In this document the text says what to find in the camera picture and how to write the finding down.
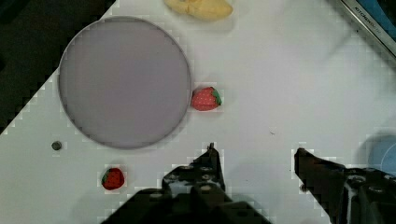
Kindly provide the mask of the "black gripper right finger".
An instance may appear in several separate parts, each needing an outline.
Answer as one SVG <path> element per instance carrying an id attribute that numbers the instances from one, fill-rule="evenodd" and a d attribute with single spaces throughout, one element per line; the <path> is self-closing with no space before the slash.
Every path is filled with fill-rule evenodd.
<path id="1" fill-rule="evenodd" d="M 346 168 L 301 147 L 294 154 L 294 171 L 332 224 L 396 224 L 393 175 L 374 168 Z"/>

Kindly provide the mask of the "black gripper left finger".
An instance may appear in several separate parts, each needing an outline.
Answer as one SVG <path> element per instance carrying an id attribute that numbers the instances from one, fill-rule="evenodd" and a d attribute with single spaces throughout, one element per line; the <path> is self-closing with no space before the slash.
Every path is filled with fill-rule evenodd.
<path id="1" fill-rule="evenodd" d="M 210 143 L 206 151 L 190 164 L 174 168 L 162 180 L 162 189 L 173 198 L 190 193 L 195 185 L 215 185 L 225 190 L 220 156 L 214 143 Z"/>

